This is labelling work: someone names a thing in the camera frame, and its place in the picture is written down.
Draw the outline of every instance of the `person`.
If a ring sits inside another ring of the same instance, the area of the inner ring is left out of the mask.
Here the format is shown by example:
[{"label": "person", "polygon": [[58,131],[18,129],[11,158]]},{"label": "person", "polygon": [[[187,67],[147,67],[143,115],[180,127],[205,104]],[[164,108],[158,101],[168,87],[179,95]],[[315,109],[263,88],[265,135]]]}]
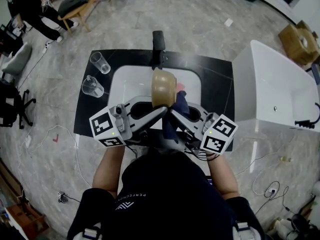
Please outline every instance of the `person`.
[{"label": "person", "polygon": [[[42,1],[43,0],[12,0],[8,1],[8,8],[11,16],[16,17],[20,28],[23,26],[23,21],[26,21],[47,38],[56,40],[60,43],[63,40],[63,37],[57,30],[44,24],[40,16],[52,20],[65,30],[67,30],[67,27],[62,20],[58,20],[59,15],[54,8],[51,6],[42,8]],[[69,28],[77,27],[79,25],[78,22],[73,22],[69,19],[66,20],[66,23]]]},{"label": "person", "polygon": [[208,153],[212,185],[204,172],[179,151],[148,154],[131,162],[122,174],[125,147],[109,147],[98,166],[92,188],[84,191],[67,239],[94,230],[96,238],[158,238],[196,235],[232,240],[237,222],[264,232],[223,155]]}]

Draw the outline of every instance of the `red tape mark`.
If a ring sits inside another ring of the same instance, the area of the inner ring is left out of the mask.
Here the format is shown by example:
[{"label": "red tape mark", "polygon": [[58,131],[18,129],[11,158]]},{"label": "red tape mark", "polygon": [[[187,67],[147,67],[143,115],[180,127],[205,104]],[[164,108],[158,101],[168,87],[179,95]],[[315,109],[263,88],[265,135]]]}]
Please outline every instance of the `red tape mark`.
[{"label": "red tape mark", "polygon": [[53,139],[54,142],[58,143],[58,139],[59,139],[59,134],[56,135],[56,138]]}]

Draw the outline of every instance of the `black faucet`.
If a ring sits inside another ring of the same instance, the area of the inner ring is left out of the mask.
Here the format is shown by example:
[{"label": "black faucet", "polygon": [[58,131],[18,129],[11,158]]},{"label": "black faucet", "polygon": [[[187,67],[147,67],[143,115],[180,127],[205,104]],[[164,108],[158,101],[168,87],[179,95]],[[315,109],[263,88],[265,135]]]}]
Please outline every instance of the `black faucet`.
[{"label": "black faucet", "polygon": [[164,64],[164,50],[166,49],[164,33],[161,30],[153,31],[152,70],[162,70]]},{"label": "black faucet", "polygon": [[[318,103],[315,103],[315,105],[320,109],[320,105]],[[309,129],[314,129],[315,124],[318,123],[320,120],[320,115],[317,120],[310,122],[310,120],[302,120],[302,121],[294,121],[295,125],[299,125],[300,127],[306,127]]]}]

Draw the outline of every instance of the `white marker cube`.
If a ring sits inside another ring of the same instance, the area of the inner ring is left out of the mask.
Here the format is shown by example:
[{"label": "white marker cube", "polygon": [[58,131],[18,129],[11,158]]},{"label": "white marker cube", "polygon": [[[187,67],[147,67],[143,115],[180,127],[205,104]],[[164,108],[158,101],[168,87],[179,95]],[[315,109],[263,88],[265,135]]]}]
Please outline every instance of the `white marker cube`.
[{"label": "white marker cube", "polygon": [[126,145],[116,126],[116,119],[107,106],[91,116],[89,122],[93,138],[106,147]]},{"label": "white marker cube", "polygon": [[234,138],[238,125],[225,115],[214,121],[204,133],[200,149],[222,155]]}]

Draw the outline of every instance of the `clear plastic cup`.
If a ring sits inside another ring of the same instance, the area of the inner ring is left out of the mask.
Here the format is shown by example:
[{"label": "clear plastic cup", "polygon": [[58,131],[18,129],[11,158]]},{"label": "clear plastic cup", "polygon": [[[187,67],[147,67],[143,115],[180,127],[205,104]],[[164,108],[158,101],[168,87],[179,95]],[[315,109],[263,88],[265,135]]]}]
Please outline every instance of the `clear plastic cup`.
[{"label": "clear plastic cup", "polygon": [[101,52],[97,51],[90,56],[90,62],[98,69],[102,74],[108,74],[111,70],[110,65],[106,59],[102,56]]},{"label": "clear plastic cup", "polygon": [[82,83],[81,89],[84,94],[87,94],[96,98],[100,98],[105,91],[105,89],[98,82],[98,80],[91,75],[86,76],[86,79]]}]

